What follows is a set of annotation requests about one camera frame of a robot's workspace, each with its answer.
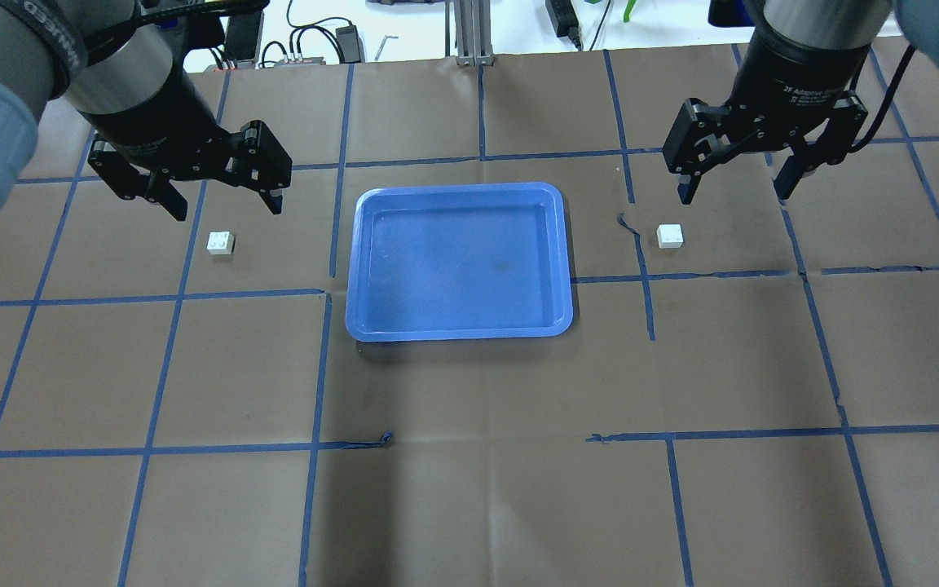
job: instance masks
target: small white block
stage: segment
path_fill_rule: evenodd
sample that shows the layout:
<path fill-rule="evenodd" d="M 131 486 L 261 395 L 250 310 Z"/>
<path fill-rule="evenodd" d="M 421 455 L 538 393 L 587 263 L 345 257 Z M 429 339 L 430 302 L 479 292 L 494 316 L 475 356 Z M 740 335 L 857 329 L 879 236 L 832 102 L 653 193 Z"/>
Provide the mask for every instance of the small white block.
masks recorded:
<path fill-rule="evenodd" d="M 205 249 L 213 255 L 230 255 L 230 253 L 234 253 L 234 233 L 209 233 L 209 244 Z"/>
<path fill-rule="evenodd" d="M 679 249 L 683 246 L 683 227 L 679 224 L 659 224 L 659 249 Z"/>

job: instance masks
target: white floor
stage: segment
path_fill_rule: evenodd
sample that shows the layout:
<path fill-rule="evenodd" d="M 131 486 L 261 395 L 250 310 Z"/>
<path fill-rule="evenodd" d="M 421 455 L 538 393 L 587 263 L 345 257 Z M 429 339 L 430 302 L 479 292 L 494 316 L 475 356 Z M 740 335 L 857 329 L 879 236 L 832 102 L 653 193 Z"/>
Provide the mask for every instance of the white floor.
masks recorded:
<path fill-rule="evenodd" d="M 588 47 L 596 33 L 605 0 L 589 4 L 572 0 L 582 38 Z M 716 29 L 708 25 L 708 0 L 637 0 L 630 22 L 622 21 L 629 0 L 612 0 L 614 6 L 607 16 L 597 49 L 629 47 L 668 47 L 743 43 L 752 36 L 751 29 Z M 288 47 L 291 28 L 284 17 L 287 0 L 273 0 L 265 10 L 263 42 L 281 41 Z M 385 36 L 389 38 L 379 59 L 427 60 L 444 56 L 444 3 L 402 3 L 391 7 L 368 3 L 366 0 L 292 0 L 291 19 L 297 24 L 310 23 L 325 16 L 345 16 L 354 21 L 364 42 L 366 60 L 376 60 Z M 881 33 L 899 34 L 892 19 Z M 565 38 L 554 37 L 544 0 L 492 0 L 492 45 L 495 53 L 555 53 L 574 51 Z M 306 33 L 302 41 L 304 56 L 323 56 L 327 63 L 336 63 L 331 47 L 317 33 Z M 280 56 L 271 49 L 271 58 Z M 195 51 L 187 57 L 187 71 L 205 71 L 213 64 L 208 51 Z"/>

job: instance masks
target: blue tray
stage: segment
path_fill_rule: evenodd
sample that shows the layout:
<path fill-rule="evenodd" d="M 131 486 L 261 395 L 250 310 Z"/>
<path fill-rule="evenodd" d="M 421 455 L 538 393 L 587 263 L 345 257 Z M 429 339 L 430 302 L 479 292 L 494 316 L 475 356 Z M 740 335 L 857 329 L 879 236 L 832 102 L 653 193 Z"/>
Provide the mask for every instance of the blue tray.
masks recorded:
<path fill-rule="evenodd" d="M 358 341 L 555 337 L 573 316 L 563 197 L 548 183 L 357 201 L 346 330 Z"/>

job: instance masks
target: robotic arm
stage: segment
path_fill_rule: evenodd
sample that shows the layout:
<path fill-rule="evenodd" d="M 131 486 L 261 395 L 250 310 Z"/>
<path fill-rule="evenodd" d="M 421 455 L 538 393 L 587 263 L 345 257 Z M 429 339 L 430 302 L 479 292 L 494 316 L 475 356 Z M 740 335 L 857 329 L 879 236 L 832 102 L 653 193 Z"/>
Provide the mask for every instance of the robotic arm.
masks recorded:
<path fill-rule="evenodd" d="M 854 140 L 868 110 L 847 83 L 891 8 L 910 43 L 939 67 L 939 0 L 745 0 L 745 7 L 756 32 L 730 97 L 720 107 L 685 101 L 664 142 L 683 204 L 705 172 L 743 152 L 792 149 L 774 182 L 786 200 L 821 164 L 842 163 L 864 146 Z M 825 122 L 815 142 L 806 140 Z"/>
<path fill-rule="evenodd" d="M 122 200 L 142 197 L 183 220 L 187 201 L 171 179 L 219 179 L 257 191 L 280 214 L 291 157 L 261 121 L 235 134 L 221 129 L 183 56 L 146 26 L 267 3 L 221 0 L 145 15 L 135 0 L 0 0 L 0 208 L 33 155 L 47 101 L 62 95 L 96 130 L 89 163 Z"/>

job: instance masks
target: metal frame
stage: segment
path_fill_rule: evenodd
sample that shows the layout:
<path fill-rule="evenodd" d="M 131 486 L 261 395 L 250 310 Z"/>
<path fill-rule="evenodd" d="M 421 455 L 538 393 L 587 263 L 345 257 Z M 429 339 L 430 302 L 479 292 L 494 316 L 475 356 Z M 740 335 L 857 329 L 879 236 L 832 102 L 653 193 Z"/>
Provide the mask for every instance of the metal frame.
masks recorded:
<path fill-rule="evenodd" d="M 451 0 L 455 4 L 456 63 L 495 63 L 492 53 L 492 0 Z"/>

